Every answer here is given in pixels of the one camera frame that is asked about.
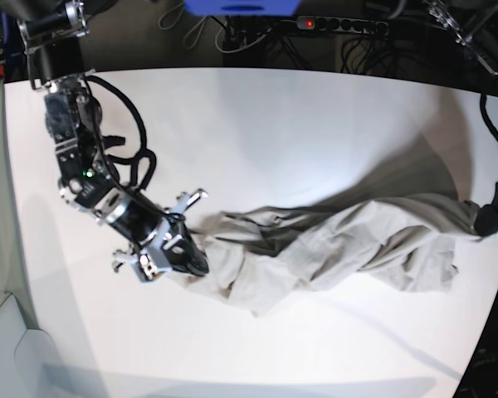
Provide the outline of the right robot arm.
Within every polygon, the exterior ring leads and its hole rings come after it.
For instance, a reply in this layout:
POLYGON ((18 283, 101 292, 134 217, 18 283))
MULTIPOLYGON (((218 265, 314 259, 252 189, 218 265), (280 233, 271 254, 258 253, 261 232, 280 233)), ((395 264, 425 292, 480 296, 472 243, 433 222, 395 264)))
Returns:
POLYGON ((129 244, 113 254, 113 269, 129 265, 144 282, 175 271, 203 277, 205 254, 185 225, 185 211, 207 193, 181 193, 171 207, 161 207, 143 192, 157 158, 137 108, 119 89, 84 65, 80 39, 89 32, 82 1, 10 1, 23 41, 27 73, 35 90, 45 90, 46 129, 55 144, 63 201, 107 225, 129 244), (90 88, 104 87, 131 113, 139 130, 139 149, 129 158, 106 151, 125 144, 121 136, 100 131, 102 109, 90 88))

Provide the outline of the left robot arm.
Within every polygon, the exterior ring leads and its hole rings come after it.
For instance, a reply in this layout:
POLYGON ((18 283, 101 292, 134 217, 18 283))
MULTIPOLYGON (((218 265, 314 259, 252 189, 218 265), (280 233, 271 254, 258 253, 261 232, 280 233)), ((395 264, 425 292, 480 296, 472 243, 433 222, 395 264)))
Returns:
MULTIPOLYGON (((498 1, 426 1, 428 13, 450 31, 498 83, 498 1)), ((498 181, 492 202, 476 214, 473 230, 480 237, 498 232, 498 181)))

